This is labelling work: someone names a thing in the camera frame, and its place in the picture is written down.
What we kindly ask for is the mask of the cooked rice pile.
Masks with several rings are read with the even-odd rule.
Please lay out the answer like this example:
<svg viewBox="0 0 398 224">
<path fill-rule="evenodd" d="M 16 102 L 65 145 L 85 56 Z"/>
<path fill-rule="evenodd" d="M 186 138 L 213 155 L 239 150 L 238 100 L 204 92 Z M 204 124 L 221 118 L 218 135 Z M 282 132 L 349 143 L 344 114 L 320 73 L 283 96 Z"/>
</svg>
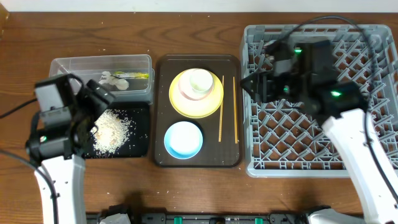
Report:
<svg viewBox="0 0 398 224">
<path fill-rule="evenodd" d="M 129 140 L 131 123 L 127 110 L 105 110 L 91 130 L 96 155 L 110 156 L 118 151 Z"/>
</svg>

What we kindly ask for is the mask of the small white green cup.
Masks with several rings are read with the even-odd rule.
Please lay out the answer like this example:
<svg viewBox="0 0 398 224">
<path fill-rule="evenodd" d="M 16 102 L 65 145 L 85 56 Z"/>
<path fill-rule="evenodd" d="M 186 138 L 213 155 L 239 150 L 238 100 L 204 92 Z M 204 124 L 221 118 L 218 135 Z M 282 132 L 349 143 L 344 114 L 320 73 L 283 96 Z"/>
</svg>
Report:
<svg viewBox="0 0 398 224">
<path fill-rule="evenodd" d="M 205 69 L 193 69 L 189 75 L 189 82 L 192 90 L 198 94 L 207 94 L 213 88 L 213 76 Z"/>
</svg>

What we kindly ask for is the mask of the light blue bowl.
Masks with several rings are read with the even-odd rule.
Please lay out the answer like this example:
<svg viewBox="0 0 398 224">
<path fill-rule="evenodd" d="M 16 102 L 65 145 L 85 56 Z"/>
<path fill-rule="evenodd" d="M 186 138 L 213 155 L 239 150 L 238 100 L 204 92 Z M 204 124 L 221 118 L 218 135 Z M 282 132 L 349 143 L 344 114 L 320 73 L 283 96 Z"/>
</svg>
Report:
<svg viewBox="0 0 398 224">
<path fill-rule="evenodd" d="M 165 132 L 165 150 L 174 158 L 185 160 L 195 157 L 203 146 L 200 128 L 192 122 L 180 121 Z"/>
</svg>

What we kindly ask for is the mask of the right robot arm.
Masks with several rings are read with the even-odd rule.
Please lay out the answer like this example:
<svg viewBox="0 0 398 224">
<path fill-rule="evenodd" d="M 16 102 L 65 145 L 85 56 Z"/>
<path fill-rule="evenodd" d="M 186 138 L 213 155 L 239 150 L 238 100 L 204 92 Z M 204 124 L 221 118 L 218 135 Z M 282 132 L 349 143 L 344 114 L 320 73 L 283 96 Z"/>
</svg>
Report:
<svg viewBox="0 0 398 224">
<path fill-rule="evenodd" d="M 303 103 L 342 158 L 359 196 L 366 223 L 397 223 L 397 174 L 379 142 L 368 102 L 353 81 L 338 81 L 328 39 L 291 47 L 266 47 L 272 70 L 254 72 L 240 86 L 261 103 Z"/>
</svg>

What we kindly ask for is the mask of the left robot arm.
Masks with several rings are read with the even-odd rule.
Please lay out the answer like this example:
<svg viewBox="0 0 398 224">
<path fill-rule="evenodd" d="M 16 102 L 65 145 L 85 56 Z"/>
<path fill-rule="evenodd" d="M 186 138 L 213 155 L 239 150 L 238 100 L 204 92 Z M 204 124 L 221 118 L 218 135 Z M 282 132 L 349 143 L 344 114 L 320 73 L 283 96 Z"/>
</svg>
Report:
<svg viewBox="0 0 398 224">
<path fill-rule="evenodd" d="M 40 110 L 25 144 L 40 189 L 44 223 L 86 223 L 84 155 L 95 122 L 115 97 L 98 82 L 72 90 L 71 75 L 36 83 Z"/>
</svg>

